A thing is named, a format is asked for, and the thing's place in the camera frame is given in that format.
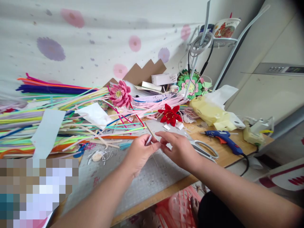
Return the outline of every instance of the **left hand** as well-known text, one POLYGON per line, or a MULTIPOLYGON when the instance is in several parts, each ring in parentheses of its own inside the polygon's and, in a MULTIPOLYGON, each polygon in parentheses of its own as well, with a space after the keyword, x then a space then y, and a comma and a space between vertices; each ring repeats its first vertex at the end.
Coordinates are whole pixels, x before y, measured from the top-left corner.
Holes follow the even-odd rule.
POLYGON ((136 138, 123 160, 123 165, 126 166, 128 170, 131 170, 134 177, 139 175, 140 170, 146 164, 149 157, 161 147, 161 143, 154 137, 151 139, 153 144, 149 143, 148 146, 145 146, 149 137, 149 134, 144 134, 136 138))

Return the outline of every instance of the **cutting mat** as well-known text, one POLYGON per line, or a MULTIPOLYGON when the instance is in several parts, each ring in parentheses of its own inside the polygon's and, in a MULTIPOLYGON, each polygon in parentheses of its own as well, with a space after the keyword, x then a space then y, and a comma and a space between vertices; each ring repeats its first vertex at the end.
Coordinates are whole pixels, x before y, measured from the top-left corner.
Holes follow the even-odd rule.
MULTIPOLYGON (((159 121, 149 120, 146 121, 146 123, 153 132, 164 130, 164 124, 159 121)), ((176 132, 191 139, 185 130, 178 130, 176 127, 170 127, 170 132, 176 132)), ((140 136, 146 133, 150 134, 147 128, 132 135, 140 136)), ((122 143, 125 142, 132 142, 132 140, 124 140, 122 143)), ((122 151, 117 148, 109 148, 113 152, 113 157, 108 160, 105 165, 102 161, 91 162, 88 165, 88 156, 98 148, 103 149, 104 146, 97 145, 92 150, 86 150, 84 152, 79 165, 79 184, 73 186, 73 192, 66 201, 63 214, 75 207, 83 198, 90 194, 93 188, 122 162, 127 153, 127 150, 122 151)), ((147 161, 139 176, 132 181, 131 186, 125 193, 116 210, 115 216, 120 215, 133 206, 190 175, 190 173, 173 163, 161 150, 154 153, 154 158, 158 167, 153 158, 147 161)))

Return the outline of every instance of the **small box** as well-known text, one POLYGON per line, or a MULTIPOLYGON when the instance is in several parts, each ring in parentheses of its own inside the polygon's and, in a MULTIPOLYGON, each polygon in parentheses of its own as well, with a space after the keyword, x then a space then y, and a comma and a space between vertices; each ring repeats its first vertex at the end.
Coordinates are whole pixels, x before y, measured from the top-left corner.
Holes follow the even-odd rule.
POLYGON ((152 84, 156 86, 162 86, 162 85, 177 82, 177 74, 171 74, 171 73, 156 74, 156 75, 152 75, 151 78, 152 78, 152 84))

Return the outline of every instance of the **blue glue gun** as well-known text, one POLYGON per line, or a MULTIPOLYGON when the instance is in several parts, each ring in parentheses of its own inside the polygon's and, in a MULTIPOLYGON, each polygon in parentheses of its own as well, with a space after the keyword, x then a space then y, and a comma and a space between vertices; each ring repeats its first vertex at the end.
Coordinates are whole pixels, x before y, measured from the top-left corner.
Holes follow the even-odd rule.
POLYGON ((201 134, 205 134, 207 136, 210 137, 215 137, 218 138, 220 143, 226 143, 230 149, 232 150, 232 153, 235 155, 242 155, 243 151, 242 149, 236 145, 229 137, 230 137, 230 133, 228 131, 205 131, 205 132, 201 132, 201 134))

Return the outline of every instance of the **plastic basket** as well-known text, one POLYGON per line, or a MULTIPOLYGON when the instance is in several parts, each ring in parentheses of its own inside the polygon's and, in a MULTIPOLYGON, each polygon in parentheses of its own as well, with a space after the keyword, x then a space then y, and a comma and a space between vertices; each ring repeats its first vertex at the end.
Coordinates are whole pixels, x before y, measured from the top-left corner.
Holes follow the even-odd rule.
POLYGON ((171 197, 157 203, 157 214, 163 228, 193 228, 196 227, 191 213, 191 197, 201 200, 192 186, 179 191, 171 197))

